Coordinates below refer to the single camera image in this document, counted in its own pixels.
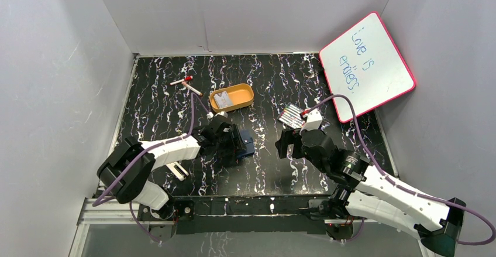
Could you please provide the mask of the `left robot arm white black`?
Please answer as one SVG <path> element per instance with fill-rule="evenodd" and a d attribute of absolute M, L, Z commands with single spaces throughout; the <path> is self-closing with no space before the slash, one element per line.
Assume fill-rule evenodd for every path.
<path fill-rule="evenodd" d="M 247 153 L 247 144 L 237 125 L 223 114 L 216 114 L 206 125 L 191 127 L 188 133 L 174 138 L 141 142 L 128 137 L 99 167 L 97 176 L 105 189 L 93 205 L 112 198 L 120 204 L 139 203 L 149 207 L 159 219 L 167 220 L 174 214 L 173 197 L 149 180 L 152 171 L 165 166 L 183 181 L 188 176 L 181 165 L 183 160 L 208 155 L 238 159 Z"/>

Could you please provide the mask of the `blue leather card holder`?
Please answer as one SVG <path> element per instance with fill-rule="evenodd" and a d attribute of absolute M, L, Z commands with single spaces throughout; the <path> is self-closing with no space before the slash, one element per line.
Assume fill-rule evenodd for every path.
<path fill-rule="evenodd" d="M 241 130 L 240 137 L 244 144 L 244 148 L 236 153 L 236 158 L 241 159 L 244 157 L 253 156 L 255 153 L 253 138 L 251 137 L 248 130 Z"/>

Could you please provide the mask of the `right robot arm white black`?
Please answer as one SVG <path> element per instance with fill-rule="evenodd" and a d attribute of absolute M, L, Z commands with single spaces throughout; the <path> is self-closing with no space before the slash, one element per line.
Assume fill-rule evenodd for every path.
<path fill-rule="evenodd" d="M 305 158 L 338 187 L 329 203 L 336 218 L 369 218 L 404 231 L 430 251 L 454 256 L 466 203 L 456 197 L 437 202 L 414 189 L 399 189 L 400 180 L 377 168 L 351 150 L 339 149 L 322 130 L 285 129 L 275 146 L 280 158 L 292 145 L 294 159 Z"/>

